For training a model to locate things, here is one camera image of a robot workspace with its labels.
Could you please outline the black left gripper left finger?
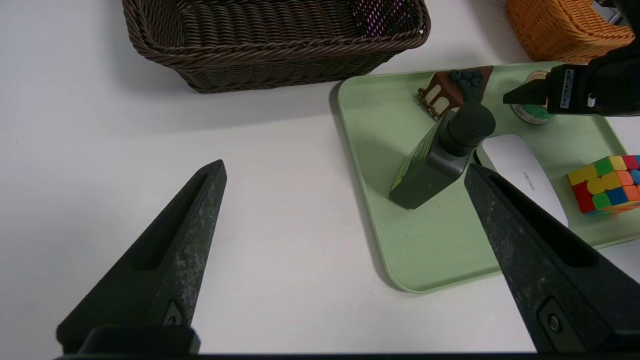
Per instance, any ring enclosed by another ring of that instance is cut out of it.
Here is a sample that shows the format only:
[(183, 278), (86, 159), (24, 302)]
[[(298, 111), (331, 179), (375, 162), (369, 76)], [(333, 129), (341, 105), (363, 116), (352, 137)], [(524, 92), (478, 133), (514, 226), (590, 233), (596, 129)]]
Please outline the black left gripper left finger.
[(64, 353), (198, 353), (191, 323), (226, 183), (222, 160), (185, 183), (57, 326)]

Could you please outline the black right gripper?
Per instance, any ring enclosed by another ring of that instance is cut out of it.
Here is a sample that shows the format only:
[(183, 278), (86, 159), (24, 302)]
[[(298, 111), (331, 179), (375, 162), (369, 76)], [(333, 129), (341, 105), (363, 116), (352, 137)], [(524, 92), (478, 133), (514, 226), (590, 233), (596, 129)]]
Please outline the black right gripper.
[(615, 48), (588, 64), (561, 64), (503, 95), (503, 104), (548, 105), (550, 114), (636, 117), (640, 114), (639, 43)]

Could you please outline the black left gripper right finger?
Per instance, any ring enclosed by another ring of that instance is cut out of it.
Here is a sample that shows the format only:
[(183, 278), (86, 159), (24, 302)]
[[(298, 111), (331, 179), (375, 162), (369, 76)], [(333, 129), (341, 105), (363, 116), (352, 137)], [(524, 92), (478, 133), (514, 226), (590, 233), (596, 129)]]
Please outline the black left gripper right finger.
[(464, 186), (538, 353), (638, 353), (637, 281), (495, 171)]

